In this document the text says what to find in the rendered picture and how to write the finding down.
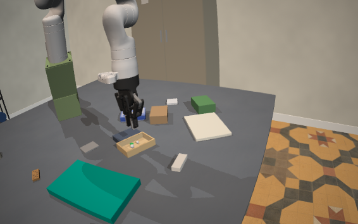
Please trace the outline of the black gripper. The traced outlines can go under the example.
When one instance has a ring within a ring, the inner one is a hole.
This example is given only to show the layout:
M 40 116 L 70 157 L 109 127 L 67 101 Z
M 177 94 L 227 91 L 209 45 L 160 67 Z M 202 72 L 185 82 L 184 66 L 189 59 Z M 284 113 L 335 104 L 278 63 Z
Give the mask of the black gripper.
M 139 127 L 136 117 L 142 116 L 142 110 L 144 107 L 144 100 L 138 98 L 137 86 L 139 86 L 139 74 L 124 79 L 118 79 L 113 83 L 114 89 L 118 90 L 115 93 L 120 111 L 123 111 L 125 115 L 126 125 L 133 130 Z M 132 113 L 133 110 L 133 113 Z

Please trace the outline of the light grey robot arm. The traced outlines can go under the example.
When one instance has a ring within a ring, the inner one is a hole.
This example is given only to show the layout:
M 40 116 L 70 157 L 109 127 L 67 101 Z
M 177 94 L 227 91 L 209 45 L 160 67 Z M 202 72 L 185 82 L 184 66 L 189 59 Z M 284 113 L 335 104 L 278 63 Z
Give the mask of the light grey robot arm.
M 136 24 L 139 9 L 136 0 L 115 0 L 102 16 L 102 24 L 111 48 L 111 72 L 99 73 L 98 81 L 115 83 L 118 79 L 139 74 L 135 40 L 127 36 L 125 28 Z M 42 19 L 47 57 L 50 63 L 60 63 L 68 58 L 63 17 L 64 0 L 34 0 L 39 9 L 49 9 Z M 51 8 L 52 7 L 52 8 Z

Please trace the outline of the beige flat board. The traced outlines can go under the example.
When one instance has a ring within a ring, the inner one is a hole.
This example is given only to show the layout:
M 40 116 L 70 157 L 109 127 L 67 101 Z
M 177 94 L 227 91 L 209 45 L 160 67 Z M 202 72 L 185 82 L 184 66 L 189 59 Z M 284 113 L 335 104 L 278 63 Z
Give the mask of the beige flat board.
M 231 135 L 230 130 L 215 112 L 184 116 L 184 119 L 196 142 Z

